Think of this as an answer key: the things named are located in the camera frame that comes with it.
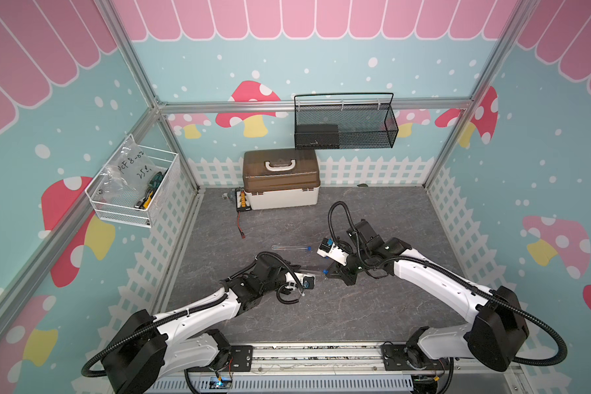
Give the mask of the clear test tube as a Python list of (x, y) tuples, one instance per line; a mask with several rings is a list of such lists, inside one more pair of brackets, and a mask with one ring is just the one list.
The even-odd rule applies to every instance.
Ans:
[(307, 246), (284, 246), (284, 245), (274, 245), (272, 246), (272, 251), (307, 251)]

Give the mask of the clear test tube diagonal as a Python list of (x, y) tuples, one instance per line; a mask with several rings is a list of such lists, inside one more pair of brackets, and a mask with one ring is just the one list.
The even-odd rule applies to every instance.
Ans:
[(324, 267), (307, 267), (307, 266), (298, 266), (295, 269), (297, 272), (307, 275), (325, 275), (323, 274)]

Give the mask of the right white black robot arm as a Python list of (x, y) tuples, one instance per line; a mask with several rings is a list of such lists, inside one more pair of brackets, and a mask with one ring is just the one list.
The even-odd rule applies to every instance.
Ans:
[[(405, 241), (395, 237), (384, 241), (367, 221), (355, 222), (343, 201), (331, 205), (327, 221), (330, 236), (318, 248), (321, 256), (332, 261), (327, 277), (348, 286), (356, 285), (360, 274), (375, 280), (397, 277), (436, 297), (465, 320), (449, 328), (418, 328), (402, 348), (410, 368), (422, 370), (432, 361), (460, 358), (475, 359), (493, 371), (504, 372), (511, 363), (548, 367), (567, 358), (568, 347), (560, 334), (522, 310), (509, 288), (494, 290), (471, 282)], [(530, 325), (553, 339), (558, 347), (555, 355), (544, 359), (520, 356)]]

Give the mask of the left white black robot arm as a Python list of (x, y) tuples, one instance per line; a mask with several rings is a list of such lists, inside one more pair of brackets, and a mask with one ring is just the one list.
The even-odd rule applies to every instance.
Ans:
[(314, 289), (315, 275), (262, 251), (220, 285), (212, 295), (175, 310), (136, 311), (108, 346), (85, 362), (82, 377), (108, 379), (116, 393), (145, 393), (159, 379), (183, 370), (220, 372), (228, 367), (232, 349), (216, 324), (253, 309), (266, 295), (295, 305)]

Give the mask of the black yellow battery charger board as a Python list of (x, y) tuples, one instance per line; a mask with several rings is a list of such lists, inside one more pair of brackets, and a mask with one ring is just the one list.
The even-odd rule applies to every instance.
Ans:
[(251, 203), (249, 202), (246, 192), (242, 188), (237, 188), (236, 193), (236, 211), (238, 213), (251, 211)]

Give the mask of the brown lid storage toolbox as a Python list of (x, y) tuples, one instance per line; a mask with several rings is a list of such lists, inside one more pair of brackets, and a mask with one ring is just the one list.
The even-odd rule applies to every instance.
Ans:
[(243, 190), (253, 210), (316, 205), (321, 186), (313, 150), (266, 149), (243, 157)]

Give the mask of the black box in mesh basket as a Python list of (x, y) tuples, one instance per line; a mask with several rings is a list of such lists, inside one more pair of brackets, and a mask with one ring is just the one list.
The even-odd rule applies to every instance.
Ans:
[(297, 149), (339, 149), (339, 128), (335, 124), (303, 124), (295, 127)]

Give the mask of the green yellow tool in basket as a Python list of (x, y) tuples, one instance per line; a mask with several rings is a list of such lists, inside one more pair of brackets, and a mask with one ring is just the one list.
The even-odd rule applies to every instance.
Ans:
[(143, 197), (134, 205), (135, 209), (146, 210), (149, 208), (157, 190), (162, 184), (166, 173), (157, 172), (149, 181)]

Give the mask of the clear plastic labelled bag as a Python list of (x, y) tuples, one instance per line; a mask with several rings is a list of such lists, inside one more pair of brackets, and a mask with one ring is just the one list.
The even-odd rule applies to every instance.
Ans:
[(141, 199), (151, 178), (160, 172), (143, 147), (127, 138), (103, 167), (98, 193), (107, 201), (125, 195)]

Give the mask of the black mesh wall basket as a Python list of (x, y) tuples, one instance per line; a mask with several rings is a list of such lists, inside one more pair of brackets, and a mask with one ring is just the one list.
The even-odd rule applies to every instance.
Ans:
[(294, 133), (298, 125), (335, 124), (339, 149), (391, 149), (399, 131), (393, 99), (384, 92), (295, 95)]

